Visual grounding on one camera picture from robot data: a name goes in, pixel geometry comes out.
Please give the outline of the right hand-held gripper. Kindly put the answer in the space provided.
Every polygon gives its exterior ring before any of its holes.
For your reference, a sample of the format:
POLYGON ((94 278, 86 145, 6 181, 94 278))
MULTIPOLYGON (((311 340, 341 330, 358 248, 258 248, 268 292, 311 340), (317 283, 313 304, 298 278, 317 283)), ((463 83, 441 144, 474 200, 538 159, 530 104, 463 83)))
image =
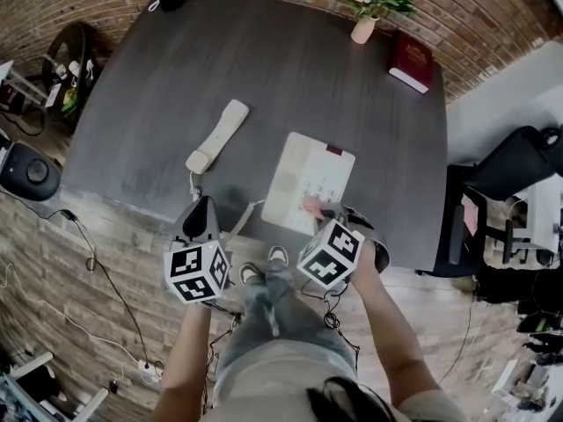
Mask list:
POLYGON ((391 263, 390 253, 370 221, 339 202, 305 203, 313 216, 315 235, 299 253, 297 269, 325 289, 356 270, 365 244, 375 248, 374 267, 382 273, 391 263))

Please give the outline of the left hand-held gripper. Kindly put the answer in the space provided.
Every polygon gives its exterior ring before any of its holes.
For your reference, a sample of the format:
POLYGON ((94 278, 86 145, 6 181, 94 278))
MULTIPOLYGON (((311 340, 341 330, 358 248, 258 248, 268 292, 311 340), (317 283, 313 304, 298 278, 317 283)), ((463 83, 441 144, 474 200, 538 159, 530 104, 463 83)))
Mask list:
POLYGON ((209 196, 192 203, 172 226, 172 246, 164 255, 165 282, 185 304, 223 295, 230 262, 209 196))

